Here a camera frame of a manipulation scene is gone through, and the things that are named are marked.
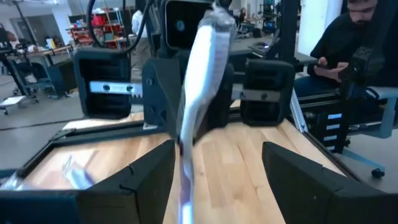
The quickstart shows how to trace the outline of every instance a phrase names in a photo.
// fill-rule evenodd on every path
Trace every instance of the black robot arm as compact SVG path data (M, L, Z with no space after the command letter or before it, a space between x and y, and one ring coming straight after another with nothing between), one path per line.
M363 37L362 46L355 52L346 70L339 73L342 80L340 94L345 98L360 98L367 85L382 78L382 68L389 69L393 37L398 28L398 1L379 1Z

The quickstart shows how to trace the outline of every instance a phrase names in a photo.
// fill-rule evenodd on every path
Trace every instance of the wheel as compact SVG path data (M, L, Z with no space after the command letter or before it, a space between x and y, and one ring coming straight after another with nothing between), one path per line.
M380 170L379 168L372 170L372 176L376 179L380 179L385 176L385 172Z

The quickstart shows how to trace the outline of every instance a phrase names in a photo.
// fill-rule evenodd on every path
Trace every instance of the plastic bag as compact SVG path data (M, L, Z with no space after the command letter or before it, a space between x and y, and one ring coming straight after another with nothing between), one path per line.
M37 188L24 183L24 180L17 177L17 174L12 174L10 178L0 186L0 190L37 190Z
M181 153L179 223L194 220L192 142L220 87L235 33L234 18L213 3L213 10L206 11L199 23L190 52L177 115Z
M211 27L213 30L213 34L211 36L211 40L209 39L210 45L202 45L197 44L198 38L200 35L201 28ZM201 88L202 86L198 86L197 75L203 71L203 68L207 69L208 78L206 87L206 96L205 100L201 104L201 108L198 111L198 114L195 118L195 130L193 133L193 137L196 137L196 133L203 121L203 118L207 112L207 109L218 92L220 88L220 83L223 79L224 70L228 61L229 51L231 50L232 43L234 42L234 38L236 35L236 23L235 19L223 8L218 7L213 3L213 10L206 11L203 19L199 22L197 36L195 37L195 42L191 50L190 58L187 65L187 71L185 74L184 85L182 87L180 104L178 107L178 115L177 115L177 135L180 136L182 131L182 120L184 116L184 112L187 111L185 108L187 96L185 90L197 86ZM208 48L208 52L206 50L203 53L210 53L210 58L208 61L208 66L204 67L202 64L198 63L203 55L200 51Z
M86 190L96 183L89 173L73 160L72 156L63 165L62 171L64 178L69 180L74 189Z

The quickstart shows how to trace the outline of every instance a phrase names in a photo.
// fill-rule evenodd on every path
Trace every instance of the hand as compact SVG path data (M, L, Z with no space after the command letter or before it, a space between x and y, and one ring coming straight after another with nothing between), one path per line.
M318 64L327 66L328 65L328 60L325 57L321 57L318 60ZM327 76L327 73L329 71L329 69L320 68L318 66L314 66L313 70L314 70L315 74L317 74L319 76Z
M338 74L348 67L348 62L339 62L337 67L330 70L332 79L341 83L341 80L338 78Z

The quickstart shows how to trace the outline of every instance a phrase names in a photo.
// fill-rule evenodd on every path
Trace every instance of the wooden table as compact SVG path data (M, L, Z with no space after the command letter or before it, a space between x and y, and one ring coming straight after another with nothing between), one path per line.
M127 120L141 118L142 114L135 114ZM106 123L75 121L67 127L83 128L97 124ZM71 189L62 178L62 164L70 155L95 180L101 181L168 139L167 134L155 134L57 148L30 173L26 182L46 189ZM264 141L272 141L341 174L288 121L276 128L229 124L224 129L208 133L195 146L195 224L285 223L261 161ZM166 224L177 223L179 190L179 167L175 166L164 217Z
M31 53L26 53L26 56L29 57L43 57L43 56L51 56L53 54L53 52L55 54L63 54L65 53L67 50L71 49L72 46L64 46L64 47L59 47L57 49L53 49L53 50L44 50L44 51L39 51L39 52L31 52ZM23 58L23 56L21 55L9 55L7 56L8 60L17 60L17 59L21 59Z

